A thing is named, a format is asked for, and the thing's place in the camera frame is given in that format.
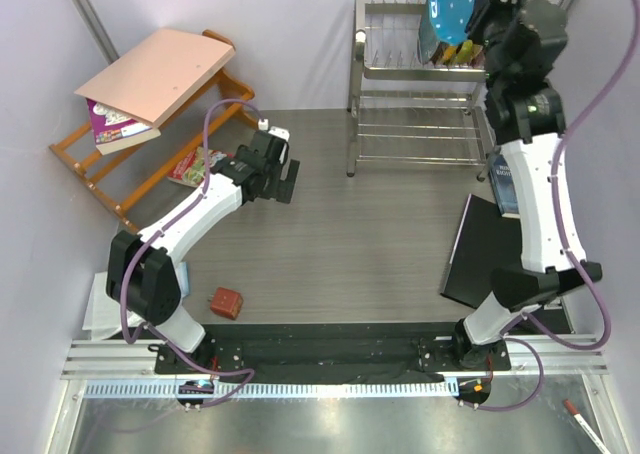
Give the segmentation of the green dotted plate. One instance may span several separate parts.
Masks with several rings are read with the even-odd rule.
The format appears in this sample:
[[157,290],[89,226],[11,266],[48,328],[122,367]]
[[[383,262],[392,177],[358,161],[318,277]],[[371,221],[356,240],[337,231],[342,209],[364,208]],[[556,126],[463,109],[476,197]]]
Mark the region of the green dotted plate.
[[466,40],[459,44],[455,54],[451,59],[452,66],[467,65],[473,56],[474,44],[471,40]]

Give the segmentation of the blue dotted plate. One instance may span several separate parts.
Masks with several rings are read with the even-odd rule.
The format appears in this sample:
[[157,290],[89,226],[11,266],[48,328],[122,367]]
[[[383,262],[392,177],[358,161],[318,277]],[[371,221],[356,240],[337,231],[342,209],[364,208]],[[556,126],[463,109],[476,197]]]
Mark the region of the blue dotted plate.
[[464,42],[473,7],[474,0],[427,0],[427,13],[437,39],[452,45]]

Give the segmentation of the orange dotted plate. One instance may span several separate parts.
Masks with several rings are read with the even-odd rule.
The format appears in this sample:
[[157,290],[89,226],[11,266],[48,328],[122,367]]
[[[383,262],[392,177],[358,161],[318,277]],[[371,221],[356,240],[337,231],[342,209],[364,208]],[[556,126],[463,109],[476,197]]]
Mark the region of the orange dotted plate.
[[441,42],[434,53],[434,65],[446,66],[450,63],[451,58],[456,54],[457,47],[448,43]]

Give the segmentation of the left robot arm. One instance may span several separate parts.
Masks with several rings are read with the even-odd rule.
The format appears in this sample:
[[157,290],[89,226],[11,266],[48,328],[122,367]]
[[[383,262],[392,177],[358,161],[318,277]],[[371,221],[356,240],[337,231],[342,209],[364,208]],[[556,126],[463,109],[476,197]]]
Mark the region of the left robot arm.
[[210,166],[206,179],[187,198],[137,234],[112,240],[105,293],[176,346],[190,372],[205,371],[213,349],[205,329],[183,307],[176,267],[219,221],[258,198],[291,202],[300,166],[289,160],[288,130],[257,130],[251,142]]

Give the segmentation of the metal dish rack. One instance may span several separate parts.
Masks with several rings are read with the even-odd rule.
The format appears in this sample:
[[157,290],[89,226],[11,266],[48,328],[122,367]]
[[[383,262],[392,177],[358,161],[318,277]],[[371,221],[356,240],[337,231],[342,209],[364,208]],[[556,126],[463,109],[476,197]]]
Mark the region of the metal dish rack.
[[482,69],[422,65],[424,0],[354,0],[346,173],[365,162],[476,167],[493,148]]

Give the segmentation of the dark blue-grey plate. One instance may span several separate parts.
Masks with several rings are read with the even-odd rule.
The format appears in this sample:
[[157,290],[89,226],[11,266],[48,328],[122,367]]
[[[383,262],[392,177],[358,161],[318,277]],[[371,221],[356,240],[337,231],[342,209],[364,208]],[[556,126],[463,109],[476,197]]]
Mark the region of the dark blue-grey plate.
[[417,58],[422,65],[427,65],[431,62],[439,43],[440,41],[431,21],[428,18],[422,18],[417,38]]

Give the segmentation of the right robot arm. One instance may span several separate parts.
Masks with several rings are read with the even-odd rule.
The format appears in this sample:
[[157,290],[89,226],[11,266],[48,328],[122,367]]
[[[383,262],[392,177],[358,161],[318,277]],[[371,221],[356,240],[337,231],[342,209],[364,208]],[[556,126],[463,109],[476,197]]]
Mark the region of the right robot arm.
[[519,321],[602,278],[575,231],[564,109],[547,78],[567,45],[566,24],[551,0],[475,0],[465,28],[484,47],[485,111],[511,170],[522,236],[520,263],[494,270],[488,296],[454,328],[451,354],[465,369],[477,368]]

